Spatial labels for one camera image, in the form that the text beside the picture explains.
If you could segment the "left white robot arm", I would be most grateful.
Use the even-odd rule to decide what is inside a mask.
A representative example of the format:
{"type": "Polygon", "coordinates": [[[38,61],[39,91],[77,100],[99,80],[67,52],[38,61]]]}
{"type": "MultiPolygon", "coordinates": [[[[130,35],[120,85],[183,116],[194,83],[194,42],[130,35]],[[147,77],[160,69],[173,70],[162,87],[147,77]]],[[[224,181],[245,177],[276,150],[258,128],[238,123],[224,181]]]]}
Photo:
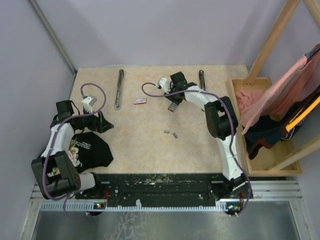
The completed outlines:
{"type": "Polygon", "coordinates": [[[51,125],[51,136],[44,152],[31,162],[42,196],[58,201],[69,193],[86,191],[97,199],[103,195],[104,186],[95,173],[79,173],[68,155],[69,146],[76,130],[88,129],[104,133],[114,128],[102,113],[88,111],[75,115],[73,102],[63,100],[56,103],[57,114],[51,125]]]}

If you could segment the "grey staple box tray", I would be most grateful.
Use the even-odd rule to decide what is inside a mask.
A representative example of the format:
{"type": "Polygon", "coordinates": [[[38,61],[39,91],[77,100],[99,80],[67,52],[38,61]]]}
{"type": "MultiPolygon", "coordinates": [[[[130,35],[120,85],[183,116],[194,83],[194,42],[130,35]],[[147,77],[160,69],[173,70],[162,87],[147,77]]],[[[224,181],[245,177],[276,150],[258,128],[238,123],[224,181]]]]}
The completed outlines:
{"type": "Polygon", "coordinates": [[[167,108],[167,110],[170,111],[171,113],[174,113],[178,106],[179,106],[178,104],[172,102],[167,108]]]}

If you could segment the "black silver stapler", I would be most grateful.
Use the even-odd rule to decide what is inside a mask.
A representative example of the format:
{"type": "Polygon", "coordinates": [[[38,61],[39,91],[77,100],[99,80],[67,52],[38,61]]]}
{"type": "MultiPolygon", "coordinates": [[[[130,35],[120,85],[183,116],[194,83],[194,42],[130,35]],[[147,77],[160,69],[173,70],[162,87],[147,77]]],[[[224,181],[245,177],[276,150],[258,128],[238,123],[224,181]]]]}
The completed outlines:
{"type": "Polygon", "coordinates": [[[120,69],[118,72],[118,82],[117,82],[117,89],[116,89],[116,97],[114,103],[114,109],[120,110],[122,107],[122,93],[123,93],[123,81],[124,81],[124,70],[120,69]]]}
{"type": "Polygon", "coordinates": [[[199,81],[200,81],[200,88],[205,91],[206,90],[205,74],[202,69],[199,70],[198,76],[199,76],[199,81]]]}

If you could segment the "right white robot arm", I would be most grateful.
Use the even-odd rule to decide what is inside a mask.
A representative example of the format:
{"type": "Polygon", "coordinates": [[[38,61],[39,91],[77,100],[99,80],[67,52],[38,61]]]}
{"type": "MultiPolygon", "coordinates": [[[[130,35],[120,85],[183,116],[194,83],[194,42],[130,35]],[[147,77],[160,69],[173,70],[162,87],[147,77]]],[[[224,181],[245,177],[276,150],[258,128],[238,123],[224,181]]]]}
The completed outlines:
{"type": "Polygon", "coordinates": [[[188,83],[182,72],[161,78],[158,88],[167,94],[173,104],[178,106],[183,100],[193,103],[205,113],[206,125],[210,135],[216,139],[222,160],[222,174],[226,178],[223,192],[235,198],[245,185],[246,176],[239,167],[236,148],[236,128],[238,120],[229,97],[217,97],[201,89],[196,83],[188,83]]]}

